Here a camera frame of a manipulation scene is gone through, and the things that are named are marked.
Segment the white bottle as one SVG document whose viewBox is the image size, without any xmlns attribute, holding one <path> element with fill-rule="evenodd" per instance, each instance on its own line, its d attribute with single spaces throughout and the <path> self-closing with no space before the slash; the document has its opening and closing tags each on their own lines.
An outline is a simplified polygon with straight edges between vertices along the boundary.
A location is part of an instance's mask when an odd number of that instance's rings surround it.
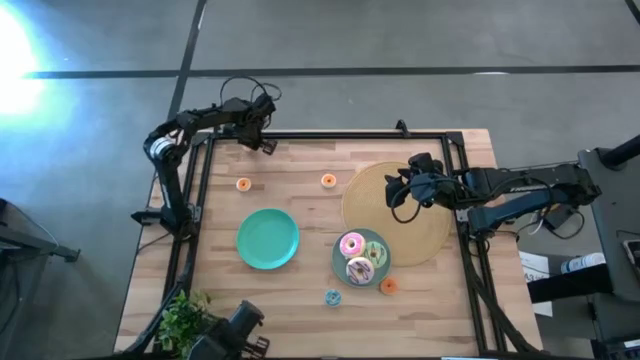
<svg viewBox="0 0 640 360">
<path fill-rule="evenodd" d="M 560 270 L 562 274 L 567 274 L 605 263 L 606 259 L 604 254 L 595 252 L 564 261 L 560 266 Z"/>
</svg>

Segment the large mint green iced donut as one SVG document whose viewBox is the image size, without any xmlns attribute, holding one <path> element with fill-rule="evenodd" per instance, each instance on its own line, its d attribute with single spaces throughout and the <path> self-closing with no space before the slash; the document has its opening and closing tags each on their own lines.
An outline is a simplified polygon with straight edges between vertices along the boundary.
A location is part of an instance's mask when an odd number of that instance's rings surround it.
<svg viewBox="0 0 640 360">
<path fill-rule="evenodd" d="M 388 251 L 380 242 L 368 241 L 363 256 L 372 263 L 375 269 L 378 269 L 386 264 Z"/>
</svg>

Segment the large pink iced donut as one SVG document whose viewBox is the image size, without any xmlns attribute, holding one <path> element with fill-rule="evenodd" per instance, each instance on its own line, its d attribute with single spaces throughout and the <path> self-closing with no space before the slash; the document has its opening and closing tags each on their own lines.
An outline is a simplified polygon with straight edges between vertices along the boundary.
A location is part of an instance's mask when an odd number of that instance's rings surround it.
<svg viewBox="0 0 640 360">
<path fill-rule="evenodd" d="M 349 232 L 339 241 L 339 250 L 345 258 L 361 256 L 366 249 L 366 239 L 358 232 Z"/>
</svg>

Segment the large white chocolate-drizzled donut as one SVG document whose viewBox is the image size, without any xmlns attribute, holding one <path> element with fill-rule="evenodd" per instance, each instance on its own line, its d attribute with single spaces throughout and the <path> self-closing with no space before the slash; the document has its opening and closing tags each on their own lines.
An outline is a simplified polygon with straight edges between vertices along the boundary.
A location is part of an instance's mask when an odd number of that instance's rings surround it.
<svg viewBox="0 0 640 360">
<path fill-rule="evenodd" d="M 351 284 L 365 285 L 372 281 L 375 275 L 375 268 L 369 259 L 354 257 L 347 262 L 345 273 Z"/>
</svg>

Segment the bright teal round plate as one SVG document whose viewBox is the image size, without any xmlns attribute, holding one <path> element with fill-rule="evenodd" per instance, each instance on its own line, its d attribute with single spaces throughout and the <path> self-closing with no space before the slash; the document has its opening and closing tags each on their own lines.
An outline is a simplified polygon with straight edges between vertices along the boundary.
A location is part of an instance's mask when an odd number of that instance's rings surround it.
<svg viewBox="0 0 640 360">
<path fill-rule="evenodd" d="M 273 270 L 296 254 L 300 233 L 295 220 L 285 211 L 264 208 L 250 214 L 239 226 L 236 249 L 250 267 Z"/>
</svg>

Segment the grey cabinet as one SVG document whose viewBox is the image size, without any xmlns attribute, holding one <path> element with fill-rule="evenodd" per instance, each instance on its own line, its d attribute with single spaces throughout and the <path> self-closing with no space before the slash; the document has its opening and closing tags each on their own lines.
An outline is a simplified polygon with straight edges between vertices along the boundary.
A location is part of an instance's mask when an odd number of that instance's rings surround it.
<svg viewBox="0 0 640 360">
<path fill-rule="evenodd" d="M 623 246 L 627 240 L 640 240 L 640 156 L 619 171 L 605 167 L 595 150 L 580 151 L 578 159 L 602 192 L 591 208 L 613 293 L 640 302 L 640 277 Z"/>
</svg>

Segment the green potted plant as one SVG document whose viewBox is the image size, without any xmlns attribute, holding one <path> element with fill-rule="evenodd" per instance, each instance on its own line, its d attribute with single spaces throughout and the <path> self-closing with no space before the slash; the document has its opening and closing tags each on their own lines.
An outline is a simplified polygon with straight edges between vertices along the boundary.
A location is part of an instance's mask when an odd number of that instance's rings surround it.
<svg viewBox="0 0 640 360">
<path fill-rule="evenodd" d="M 187 296 L 181 291 L 162 311 L 158 340 L 164 351 L 186 360 L 200 335 L 211 328 L 218 318 L 209 312 L 211 297 L 202 291 Z"/>
</svg>

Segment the black metal table frame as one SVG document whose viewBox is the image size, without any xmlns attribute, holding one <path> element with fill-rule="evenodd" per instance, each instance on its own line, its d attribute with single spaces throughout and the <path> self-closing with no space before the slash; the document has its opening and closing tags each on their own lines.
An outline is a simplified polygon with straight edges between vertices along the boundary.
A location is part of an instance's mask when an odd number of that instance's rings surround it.
<svg viewBox="0 0 640 360">
<path fill-rule="evenodd" d="M 474 356 L 510 347 L 466 281 L 470 252 L 455 232 L 432 259 L 392 268 L 394 295 L 343 283 L 330 261 L 345 231 L 342 195 L 353 175 L 420 152 L 454 168 L 492 167 L 486 130 L 416 130 L 410 138 L 398 130 L 289 130 L 274 138 L 272 155 L 220 139 L 198 152 L 193 191 L 204 201 L 192 286 L 211 295 L 215 314 L 228 316 L 243 300 L 256 305 L 265 316 L 256 332 L 270 341 L 271 358 Z M 331 189 L 321 185 L 326 173 L 337 178 Z M 236 189 L 243 177 L 252 181 L 247 192 Z M 235 247 L 241 222 L 261 208 L 284 210 L 300 229 L 296 254 L 275 270 L 249 267 Z M 337 307 L 325 303 L 330 289 L 342 295 Z"/>
</svg>

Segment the black pole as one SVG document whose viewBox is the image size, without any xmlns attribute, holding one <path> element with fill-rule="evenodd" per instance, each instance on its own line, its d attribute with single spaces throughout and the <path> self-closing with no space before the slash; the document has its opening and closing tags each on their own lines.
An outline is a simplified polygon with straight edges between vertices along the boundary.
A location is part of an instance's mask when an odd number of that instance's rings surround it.
<svg viewBox="0 0 640 360">
<path fill-rule="evenodd" d="M 601 163 L 612 169 L 617 169 L 626 162 L 640 155 L 640 134 L 613 149 L 600 149 Z"/>
</svg>

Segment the black mechanical device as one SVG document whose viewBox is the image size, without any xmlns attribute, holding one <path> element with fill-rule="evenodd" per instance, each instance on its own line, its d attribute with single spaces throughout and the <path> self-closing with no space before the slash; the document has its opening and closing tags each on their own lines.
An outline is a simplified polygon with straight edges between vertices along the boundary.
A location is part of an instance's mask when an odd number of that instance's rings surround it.
<svg viewBox="0 0 640 360">
<path fill-rule="evenodd" d="M 229 319 L 217 320 L 197 338 L 187 360 L 264 360 L 270 341 L 261 336 L 249 340 L 263 320 L 264 314 L 243 300 Z"/>
</svg>

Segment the round woven tan placemat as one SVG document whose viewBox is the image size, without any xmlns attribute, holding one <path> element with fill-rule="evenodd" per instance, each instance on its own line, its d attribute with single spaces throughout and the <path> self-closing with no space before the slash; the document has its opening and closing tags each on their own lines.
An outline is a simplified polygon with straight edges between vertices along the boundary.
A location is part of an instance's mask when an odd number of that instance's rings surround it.
<svg viewBox="0 0 640 360">
<path fill-rule="evenodd" d="M 394 210 L 387 206 L 384 176 L 396 177 L 403 166 L 391 161 L 361 169 L 344 192 L 342 214 L 347 228 L 366 228 L 382 236 L 394 266 L 411 267 L 432 259 L 446 246 L 454 221 L 450 210 L 419 207 L 411 197 Z"/>
</svg>

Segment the white paper sheet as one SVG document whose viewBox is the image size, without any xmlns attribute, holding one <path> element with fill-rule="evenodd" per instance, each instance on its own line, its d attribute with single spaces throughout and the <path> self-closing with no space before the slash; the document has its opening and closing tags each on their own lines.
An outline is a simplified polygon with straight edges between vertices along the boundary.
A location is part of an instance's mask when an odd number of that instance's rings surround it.
<svg viewBox="0 0 640 360">
<path fill-rule="evenodd" d="M 549 271 L 549 260 L 547 257 L 524 251 L 520 251 L 519 256 L 524 271 L 524 278 L 527 283 L 550 277 L 551 273 Z M 553 316 L 551 301 L 534 303 L 533 310 L 536 315 L 549 318 Z"/>
</svg>

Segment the black shelf bar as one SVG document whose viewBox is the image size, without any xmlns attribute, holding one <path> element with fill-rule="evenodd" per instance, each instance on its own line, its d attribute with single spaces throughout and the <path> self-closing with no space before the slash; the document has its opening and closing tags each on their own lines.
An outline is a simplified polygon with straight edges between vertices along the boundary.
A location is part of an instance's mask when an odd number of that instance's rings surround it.
<svg viewBox="0 0 640 360">
<path fill-rule="evenodd" d="M 561 277 L 532 281 L 527 284 L 527 288 L 533 303 L 613 292 L 609 281 L 600 281 L 598 279 L 580 280 Z"/>
</svg>

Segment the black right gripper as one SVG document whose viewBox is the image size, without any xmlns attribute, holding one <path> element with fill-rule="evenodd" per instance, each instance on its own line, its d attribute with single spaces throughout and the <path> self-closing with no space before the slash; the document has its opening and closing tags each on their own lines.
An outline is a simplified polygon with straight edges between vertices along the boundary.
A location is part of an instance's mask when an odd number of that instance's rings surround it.
<svg viewBox="0 0 640 360">
<path fill-rule="evenodd" d="M 385 197 L 388 206 L 404 203 L 404 182 L 407 179 L 412 197 L 425 207 L 433 204 L 453 208 L 456 201 L 457 181 L 444 174 L 444 165 L 429 152 L 409 158 L 409 168 L 399 168 L 400 176 L 385 175 Z"/>
</svg>

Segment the dark metal stand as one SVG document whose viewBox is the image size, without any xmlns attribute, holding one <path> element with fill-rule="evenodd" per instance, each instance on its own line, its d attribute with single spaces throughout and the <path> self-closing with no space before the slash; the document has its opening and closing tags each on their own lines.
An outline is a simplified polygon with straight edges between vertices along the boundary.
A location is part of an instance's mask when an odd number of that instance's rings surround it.
<svg viewBox="0 0 640 360">
<path fill-rule="evenodd" d="M 4 213 L 8 209 L 12 209 L 14 212 L 19 213 L 22 218 L 26 220 L 30 225 L 34 225 L 41 231 L 45 232 L 48 235 L 48 239 L 45 240 L 35 235 L 30 235 L 16 229 L 12 229 L 6 222 L 2 220 Z M 63 258 L 66 262 L 77 261 L 81 253 L 80 249 L 74 250 L 61 245 L 49 230 L 32 219 L 19 207 L 3 198 L 0 198 L 0 242 L 10 244 L 14 247 L 39 250 L 40 255 L 58 256 Z"/>
</svg>

